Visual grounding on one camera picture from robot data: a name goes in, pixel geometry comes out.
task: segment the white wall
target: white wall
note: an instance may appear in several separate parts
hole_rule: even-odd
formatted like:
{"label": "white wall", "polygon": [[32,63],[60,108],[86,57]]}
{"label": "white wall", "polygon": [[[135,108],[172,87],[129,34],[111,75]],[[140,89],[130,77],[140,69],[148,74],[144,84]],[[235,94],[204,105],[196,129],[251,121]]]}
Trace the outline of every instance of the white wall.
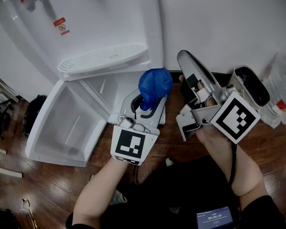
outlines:
{"label": "white wall", "polygon": [[213,72],[245,64],[258,75],[286,45],[285,0],[160,0],[165,66],[188,50]]}
{"label": "white wall", "polygon": [[48,95],[53,85],[18,50],[0,24],[0,78],[27,101]]}

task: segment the display screen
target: display screen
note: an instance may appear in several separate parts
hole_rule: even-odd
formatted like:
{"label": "display screen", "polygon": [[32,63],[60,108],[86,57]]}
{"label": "display screen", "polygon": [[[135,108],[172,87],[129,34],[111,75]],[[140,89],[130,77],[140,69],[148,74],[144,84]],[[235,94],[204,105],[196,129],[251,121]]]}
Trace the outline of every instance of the display screen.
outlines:
{"label": "display screen", "polygon": [[233,223],[228,207],[197,213],[198,229],[224,228]]}

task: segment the open cabinet door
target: open cabinet door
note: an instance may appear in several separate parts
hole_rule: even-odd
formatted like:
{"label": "open cabinet door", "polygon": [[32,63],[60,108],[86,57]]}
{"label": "open cabinet door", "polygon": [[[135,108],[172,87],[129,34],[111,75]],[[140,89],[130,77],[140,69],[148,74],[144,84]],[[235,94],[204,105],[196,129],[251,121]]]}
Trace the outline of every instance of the open cabinet door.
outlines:
{"label": "open cabinet door", "polygon": [[59,80],[52,89],[28,138],[28,158],[86,166],[109,114],[79,81]]}

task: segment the wooden floor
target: wooden floor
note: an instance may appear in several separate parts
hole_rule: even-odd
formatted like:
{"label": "wooden floor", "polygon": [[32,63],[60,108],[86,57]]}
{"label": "wooden floor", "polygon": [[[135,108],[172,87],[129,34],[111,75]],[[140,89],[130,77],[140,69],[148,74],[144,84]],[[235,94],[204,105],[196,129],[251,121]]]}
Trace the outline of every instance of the wooden floor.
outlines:
{"label": "wooden floor", "polygon": [[[22,228],[29,228],[26,214],[20,211],[21,199],[28,198],[41,229],[65,228],[65,220],[89,176],[98,172],[110,158],[113,126],[105,128],[85,168],[41,163],[25,156],[27,139],[22,135],[22,121],[27,105],[24,100],[13,105],[11,124],[0,145],[8,151],[7,155],[0,154],[0,167],[24,173],[23,178],[0,175],[0,208],[11,209]],[[161,134],[157,143],[138,168],[137,182],[164,166],[167,157],[174,161],[190,161],[207,155],[195,136],[183,142],[175,120],[182,107],[179,85],[175,83],[166,106],[166,124],[159,127]],[[272,130],[259,122],[240,145],[260,166],[268,193],[286,217],[286,126]],[[130,166],[122,182],[130,182],[132,170]]]}

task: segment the black sleeve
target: black sleeve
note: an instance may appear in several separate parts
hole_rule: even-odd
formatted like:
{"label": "black sleeve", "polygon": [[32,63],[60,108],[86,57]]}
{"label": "black sleeve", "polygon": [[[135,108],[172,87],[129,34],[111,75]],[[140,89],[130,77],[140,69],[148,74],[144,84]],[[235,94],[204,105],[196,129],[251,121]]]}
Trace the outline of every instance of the black sleeve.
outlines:
{"label": "black sleeve", "polygon": [[286,228],[283,215],[269,195],[251,202],[240,215],[240,227],[246,228]]}
{"label": "black sleeve", "polygon": [[94,228],[84,224],[75,224],[71,227],[71,229],[94,229]]}

